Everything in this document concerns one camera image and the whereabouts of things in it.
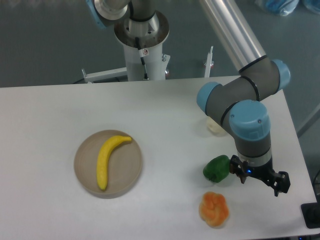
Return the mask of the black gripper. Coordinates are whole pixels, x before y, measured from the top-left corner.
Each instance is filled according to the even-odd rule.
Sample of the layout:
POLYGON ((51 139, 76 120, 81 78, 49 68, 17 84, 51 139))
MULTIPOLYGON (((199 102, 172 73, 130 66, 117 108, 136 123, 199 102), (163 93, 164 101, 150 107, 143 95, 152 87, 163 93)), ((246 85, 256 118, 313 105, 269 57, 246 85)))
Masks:
POLYGON ((272 158, 264 165, 249 166, 247 161, 241 161, 237 155, 233 155, 229 162, 229 172, 235 174, 242 184, 245 183, 247 177, 262 181, 273 189, 275 197, 278 197, 279 193, 287 194, 291 186, 287 172, 273 170, 272 158))

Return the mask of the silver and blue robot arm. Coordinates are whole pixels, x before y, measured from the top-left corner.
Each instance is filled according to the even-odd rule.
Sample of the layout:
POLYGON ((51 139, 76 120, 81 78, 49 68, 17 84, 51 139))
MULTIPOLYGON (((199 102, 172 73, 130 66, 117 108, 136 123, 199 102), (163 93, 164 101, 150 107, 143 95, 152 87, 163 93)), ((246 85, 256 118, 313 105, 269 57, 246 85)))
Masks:
MULTIPOLYGON (((125 52, 129 81, 164 80, 168 56, 162 44, 169 35, 166 17, 152 0, 89 0, 95 21, 114 26, 125 52)), ((226 85, 209 82, 202 86, 196 102, 235 141, 229 171, 241 182, 251 177, 287 193, 289 174, 273 169, 271 122, 262 100, 286 87, 291 79, 288 66, 270 60, 233 0, 202 0, 200 5, 239 77, 226 85)))

